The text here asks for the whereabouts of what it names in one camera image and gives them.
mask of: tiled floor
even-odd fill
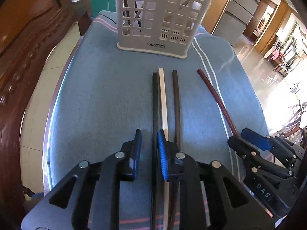
[[[79,38],[78,25],[75,24],[47,59],[25,112],[20,141],[21,176],[23,185],[35,193],[43,191],[42,146],[50,100]],[[234,46],[234,51],[260,100],[270,133],[273,134],[293,115],[288,107],[297,104],[297,99],[282,75],[273,71],[272,64],[264,60],[244,36]]]
[[[234,51],[259,98],[270,134],[274,135],[293,116],[288,107],[298,104],[297,97],[291,93],[287,77],[274,72],[274,66],[243,35]]]
[[[21,180],[35,193],[43,191],[42,150],[50,101],[79,38],[78,24],[74,24],[49,55],[24,115],[20,137]]]

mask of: white stripe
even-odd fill
[[[193,42],[192,42],[192,46],[194,47],[194,49],[195,49],[196,52],[198,53],[199,57],[201,58],[201,62],[202,62],[203,65],[204,65],[204,68],[205,68],[205,70],[206,70],[206,73],[207,73],[207,76],[208,76],[208,78],[209,78],[209,81],[210,81],[210,83],[212,84],[211,77],[210,77],[209,72],[208,72],[208,69],[207,69],[207,67],[206,67],[206,65],[205,65],[205,63],[204,63],[204,60],[203,60],[202,55],[199,53],[199,51],[197,50],[197,48],[194,46],[194,43],[193,43]],[[229,135],[228,135],[227,127],[226,127],[225,120],[224,120],[224,117],[223,117],[223,114],[222,114],[222,110],[221,110],[220,106],[218,105],[218,103],[217,103],[217,106],[218,106],[218,108],[219,108],[220,115],[221,115],[222,122],[223,122],[224,129],[225,129],[225,133],[226,133],[226,136],[227,136],[227,139],[228,139],[228,138],[229,138]],[[231,150],[230,150],[229,146],[228,146],[228,150],[229,150],[229,156],[230,156],[230,162],[231,162],[231,173],[232,173],[232,175],[233,175],[233,160],[232,160]]]
[[[216,78],[215,72],[214,72],[214,70],[213,70],[213,68],[212,68],[212,65],[211,65],[211,63],[210,63],[210,61],[209,61],[209,58],[208,58],[208,56],[205,54],[205,52],[202,50],[202,48],[199,46],[199,44],[198,44],[198,42],[197,42],[197,40],[196,40],[195,37],[194,37],[194,40],[195,40],[197,46],[199,47],[199,49],[201,50],[201,52],[203,53],[203,55],[206,57],[206,60],[207,60],[207,62],[208,62],[208,64],[209,64],[209,66],[210,66],[210,69],[211,69],[211,71],[212,71],[212,73],[213,73],[213,76],[214,76],[214,79],[215,79],[215,82],[216,82],[217,91],[218,91],[218,93],[219,93],[219,96],[220,96],[220,98],[221,98],[221,100],[222,100],[223,105],[224,105],[225,108],[226,108],[226,105],[225,105],[225,103],[224,103],[224,100],[223,100],[223,97],[222,97],[222,94],[221,94],[221,91],[220,91],[219,84],[218,84],[218,82],[217,82],[217,78]],[[226,128],[226,135],[227,135],[227,139],[228,139],[228,138],[229,138],[229,135],[228,135],[228,130],[227,130],[227,128]],[[238,178],[239,178],[238,180],[240,180],[240,179],[241,179],[241,177],[240,177],[240,167],[239,167],[239,160],[238,160],[237,154],[235,154],[235,159],[236,159],[236,161],[237,161]]]

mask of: carved wooden chair back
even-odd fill
[[[50,51],[79,21],[91,20],[90,0],[0,0],[0,212],[19,224],[21,121]]]

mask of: doorway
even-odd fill
[[[258,37],[264,32],[271,21],[277,5],[270,0],[260,0],[254,16],[246,26],[243,35],[245,35],[252,44],[256,42]]]

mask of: green garland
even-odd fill
[[[298,25],[298,23],[295,22],[295,24],[294,24],[293,28],[291,29],[291,31],[290,31],[290,33],[289,33],[287,39],[286,39],[285,42],[283,43],[282,48],[281,48],[280,51],[282,51],[282,50],[285,48],[285,46],[287,45],[287,43],[289,42],[289,40],[292,38],[293,33],[294,33],[294,30],[296,29],[297,25]]]

